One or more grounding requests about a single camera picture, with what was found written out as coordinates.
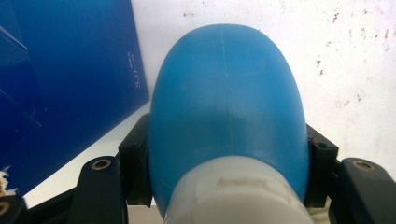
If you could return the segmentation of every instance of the black mount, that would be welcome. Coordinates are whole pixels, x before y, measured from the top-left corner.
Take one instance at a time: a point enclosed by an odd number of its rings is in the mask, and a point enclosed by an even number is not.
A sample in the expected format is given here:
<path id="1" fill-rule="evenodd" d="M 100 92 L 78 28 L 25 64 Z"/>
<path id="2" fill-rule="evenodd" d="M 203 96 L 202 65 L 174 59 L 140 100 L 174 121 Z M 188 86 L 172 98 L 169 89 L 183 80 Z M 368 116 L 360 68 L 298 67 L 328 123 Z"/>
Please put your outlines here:
<path id="1" fill-rule="evenodd" d="M 31 209 L 20 196 L 1 197 L 0 223 L 128 223 L 127 203 L 151 205 L 148 126 L 149 114 L 122 141 L 116 157 L 87 162 L 74 189 Z M 307 130 L 310 168 L 304 205 L 324 207 L 330 197 L 332 224 L 396 223 L 396 183 L 388 173 L 362 159 L 338 161 L 338 147 L 309 125 Z"/>

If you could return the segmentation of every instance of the blue rounded cap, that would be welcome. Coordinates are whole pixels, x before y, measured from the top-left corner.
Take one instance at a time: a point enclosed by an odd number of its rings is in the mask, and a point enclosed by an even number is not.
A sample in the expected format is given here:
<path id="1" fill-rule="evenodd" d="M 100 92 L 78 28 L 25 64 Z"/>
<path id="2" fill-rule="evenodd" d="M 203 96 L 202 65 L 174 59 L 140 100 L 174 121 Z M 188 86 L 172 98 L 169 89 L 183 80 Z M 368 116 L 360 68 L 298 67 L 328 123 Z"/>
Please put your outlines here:
<path id="1" fill-rule="evenodd" d="M 184 35 L 163 62 L 150 113 L 149 172 L 162 216 L 184 174 L 223 156 L 267 163 L 304 200 L 300 95 L 282 53 L 258 30 L 216 24 Z"/>

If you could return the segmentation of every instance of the blue plastic object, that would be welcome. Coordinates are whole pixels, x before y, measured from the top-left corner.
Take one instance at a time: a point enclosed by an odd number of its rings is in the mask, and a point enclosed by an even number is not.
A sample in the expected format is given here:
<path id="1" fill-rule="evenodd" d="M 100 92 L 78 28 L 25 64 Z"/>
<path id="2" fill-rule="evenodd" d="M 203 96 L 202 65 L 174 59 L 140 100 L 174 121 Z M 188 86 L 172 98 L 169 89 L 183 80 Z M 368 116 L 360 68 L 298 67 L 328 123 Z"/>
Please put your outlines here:
<path id="1" fill-rule="evenodd" d="M 149 101 L 130 0 L 0 0 L 0 170 L 24 195 Z"/>
<path id="2" fill-rule="evenodd" d="M 255 29 L 209 25 L 173 46 L 153 94 L 148 140 L 162 216 L 178 180 L 222 156 L 271 165 L 304 200 L 309 155 L 300 95 L 280 50 Z"/>

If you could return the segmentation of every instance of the white wall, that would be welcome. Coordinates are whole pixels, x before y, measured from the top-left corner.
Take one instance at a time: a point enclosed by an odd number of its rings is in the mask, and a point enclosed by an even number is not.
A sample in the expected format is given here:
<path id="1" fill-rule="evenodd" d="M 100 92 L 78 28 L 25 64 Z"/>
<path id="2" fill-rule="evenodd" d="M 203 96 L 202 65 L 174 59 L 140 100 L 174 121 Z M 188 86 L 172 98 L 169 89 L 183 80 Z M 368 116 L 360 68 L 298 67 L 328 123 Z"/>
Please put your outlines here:
<path id="1" fill-rule="evenodd" d="M 393 1 L 133 0 L 152 93 L 166 53 L 188 31 L 245 24 L 285 55 L 306 122 L 339 158 L 379 163 L 396 179 L 396 6 Z"/>

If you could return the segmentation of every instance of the white plastic base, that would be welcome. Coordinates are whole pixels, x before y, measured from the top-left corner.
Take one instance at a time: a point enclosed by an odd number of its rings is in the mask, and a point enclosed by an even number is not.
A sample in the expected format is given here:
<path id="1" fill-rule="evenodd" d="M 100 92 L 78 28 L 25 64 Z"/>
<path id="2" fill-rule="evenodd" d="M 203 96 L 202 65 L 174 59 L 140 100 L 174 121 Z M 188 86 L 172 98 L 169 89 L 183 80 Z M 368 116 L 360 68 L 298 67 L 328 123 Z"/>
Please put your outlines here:
<path id="1" fill-rule="evenodd" d="M 165 224 L 313 223 L 285 178 L 247 157 L 222 157 L 186 173 Z"/>

